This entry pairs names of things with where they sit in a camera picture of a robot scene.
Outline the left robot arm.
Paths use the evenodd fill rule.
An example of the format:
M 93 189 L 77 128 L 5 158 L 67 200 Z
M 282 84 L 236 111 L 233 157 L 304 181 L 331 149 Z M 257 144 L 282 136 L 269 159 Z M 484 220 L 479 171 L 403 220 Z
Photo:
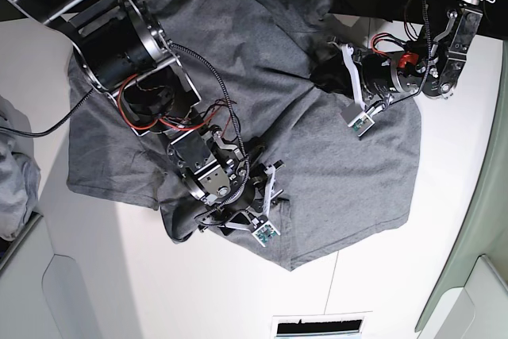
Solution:
M 446 98 L 464 69 L 483 18 L 483 3 L 495 1 L 421 0 L 420 31 L 406 22 L 407 40 L 381 32 L 371 38 L 369 48 L 331 40 L 334 54 L 310 79 L 325 92 L 373 101 L 365 112 L 385 110 L 419 94 Z

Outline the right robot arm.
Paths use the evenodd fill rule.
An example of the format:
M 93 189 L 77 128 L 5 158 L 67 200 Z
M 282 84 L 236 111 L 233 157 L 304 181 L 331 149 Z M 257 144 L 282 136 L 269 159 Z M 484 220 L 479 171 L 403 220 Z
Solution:
M 158 20 L 137 0 L 6 0 L 26 17 L 65 35 L 93 91 L 104 94 L 139 137 L 155 134 L 189 193 L 205 207 L 194 221 L 223 234 L 247 231 L 262 245 L 279 235 L 269 214 L 275 175 L 241 136 L 227 140 L 212 120 L 233 102 L 205 112 L 201 96 Z

